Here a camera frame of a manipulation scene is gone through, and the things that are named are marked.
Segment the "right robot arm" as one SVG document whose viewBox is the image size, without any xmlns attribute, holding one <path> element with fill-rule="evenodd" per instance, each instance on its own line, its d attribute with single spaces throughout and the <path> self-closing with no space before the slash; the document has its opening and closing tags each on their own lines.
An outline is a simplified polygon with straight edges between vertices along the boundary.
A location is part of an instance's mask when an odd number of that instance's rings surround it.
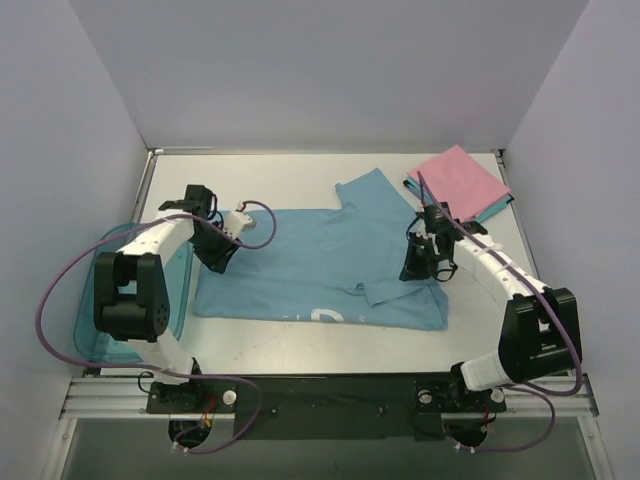
<svg viewBox="0 0 640 480">
<path fill-rule="evenodd" d="M 570 290 L 527 273 L 480 223 L 452 218 L 446 203 L 417 211 L 406 239 L 400 280 L 446 282 L 464 270 L 504 310 L 494 351 L 453 366 L 446 385 L 451 405 L 469 409 L 482 391 L 581 370 L 578 305 Z"/>
</svg>

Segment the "aluminium frame rail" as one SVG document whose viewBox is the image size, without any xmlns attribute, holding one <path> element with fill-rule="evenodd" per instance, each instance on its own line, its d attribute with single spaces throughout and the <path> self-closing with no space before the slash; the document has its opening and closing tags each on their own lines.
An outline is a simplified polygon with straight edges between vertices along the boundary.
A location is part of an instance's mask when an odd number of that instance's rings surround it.
<svg viewBox="0 0 640 480">
<path fill-rule="evenodd" d="M 504 392 L 508 417 L 542 418 L 548 413 L 543 400 L 526 394 L 522 387 Z M 599 414 L 588 383 L 572 397 L 552 396 L 558 417 L 595 417 Z M 147 395 L 134 377 L 74 378 L 68 388 L 60 417 L 80 419 L 188 419 L 197 413 L 152 414 L 146 411 Z"/>
</svg>

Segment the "folded teal t shirt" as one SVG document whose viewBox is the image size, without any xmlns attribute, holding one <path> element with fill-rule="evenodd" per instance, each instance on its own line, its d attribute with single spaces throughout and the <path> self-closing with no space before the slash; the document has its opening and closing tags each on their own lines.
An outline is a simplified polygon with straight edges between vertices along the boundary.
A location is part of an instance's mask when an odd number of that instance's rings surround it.
<svg viewBox="0 0 640 480">
<path fill-rule="evenodd" d="M 406 179 L 403 180 L 402 184 L 411 194 L 413 194 L 416 198 L 420 199 L 420 187 L 414 180 L 407 177 Z M 481 211 L 479 214 L 473 217 L 470 217 L 469 221 L 477 221 L 479 223 L 483 223 L 489 218 L 498 214 L 499 212 L 505 210 L 513 201 L 514 201 L 514 197 L 511 194 L 509 194 L 505 196 L 503 199 L 491 205 L 490 207 Z"/>
</svg>

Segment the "light blue t shirt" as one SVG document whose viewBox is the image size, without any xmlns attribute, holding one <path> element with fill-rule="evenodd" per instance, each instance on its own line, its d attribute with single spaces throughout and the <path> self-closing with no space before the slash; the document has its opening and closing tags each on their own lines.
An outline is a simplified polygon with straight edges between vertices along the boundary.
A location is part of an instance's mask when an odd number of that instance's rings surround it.
<svg viewBox="0 0 640 480">
<path fill-rule="evenodd" d="M 203 318 L 317 321 L 420 331 L 448 326 L 434 280 L 400 280 L 414 216 L 374 169 L 336 184 L 338 209 L 255 209 L 226 271 L 201 268 L 193 312 Z"/>
</svg>

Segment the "folded pink t shirt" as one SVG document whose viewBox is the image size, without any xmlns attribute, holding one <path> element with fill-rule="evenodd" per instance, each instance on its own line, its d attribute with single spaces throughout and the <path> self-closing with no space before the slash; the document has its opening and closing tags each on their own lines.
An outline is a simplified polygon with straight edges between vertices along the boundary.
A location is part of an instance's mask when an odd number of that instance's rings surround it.
<svg viewBox="0 0 640 480">
<path fill-rule="evenodd" d="M 407 177 L 420 187 L 419 173 L 436 199 L 446 202 L 451 215 L 460 221 L 469 221 L 470 217 L 511 194 L 505 184 L 460 146 L 429 158 L 409 171 Z"/>
</svg>

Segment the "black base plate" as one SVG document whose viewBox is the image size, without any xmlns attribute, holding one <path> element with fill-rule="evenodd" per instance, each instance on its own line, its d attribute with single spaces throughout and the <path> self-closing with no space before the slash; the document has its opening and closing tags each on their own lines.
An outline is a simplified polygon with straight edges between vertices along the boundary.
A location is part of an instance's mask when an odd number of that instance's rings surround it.
<svg viewBox="0 0 640 480">
<path fill-rule="evenodd" d="M 268 375 L 152 383 L 150 414 L 234 418 L 243 440 L 369 440 L 447 433 L 482 439 L 505 412 L 501 390 L 467 390 L 449 373 Z"/>
</svg>

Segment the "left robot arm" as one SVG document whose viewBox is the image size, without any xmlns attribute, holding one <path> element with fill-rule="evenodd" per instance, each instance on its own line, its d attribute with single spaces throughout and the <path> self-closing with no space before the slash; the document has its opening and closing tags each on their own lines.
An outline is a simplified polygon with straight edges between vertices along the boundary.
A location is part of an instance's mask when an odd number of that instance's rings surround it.
<svg viewBox="0 0 640 480">
<path fill-rule="evenodd" d="M 215 194 L 189 185 L 180 200 L 161 204 L 148 227 L 115 252 L 97 256 L 94 267 L 94 324 L 98 331 L 132 347 L 146 368 L 156 367 L 156 380 L 172 385 L 170 400 L 184 412 L 199 409 L 206 388 L 192 375 L 201 373 L 169 329 L 171 315 L 165 266 L 185 243 L 209 270 L 222 274 L 238 250 L 231 235 L 209 222 Z"/>
</svg>

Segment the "teal plastic bin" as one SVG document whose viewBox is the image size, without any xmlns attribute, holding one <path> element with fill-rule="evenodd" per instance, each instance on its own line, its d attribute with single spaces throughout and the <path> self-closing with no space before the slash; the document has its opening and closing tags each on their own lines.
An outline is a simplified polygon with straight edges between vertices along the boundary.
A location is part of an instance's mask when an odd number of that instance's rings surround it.
<svg viewBox="0 0 640 480">
<path fill-rule="evenodd" d="M 92 363 L 142 363 L 137 352 L 125 342 L 118 342 L 107 333 L 99 332 L 94 325 L 94 263 L 102 252 L 120 249 L 135 237 L 112 240 L 99 247 L 93 254 L 91 266 L 85 282 L 73 332 L 76 351 Z M 168 330 L 180 339 L 184 328 L 189 286 L 193 266 L 193 252 L 189 243 L 181 245 L 163 267 L 167 286 L 170 316 Z"/>
</svg>

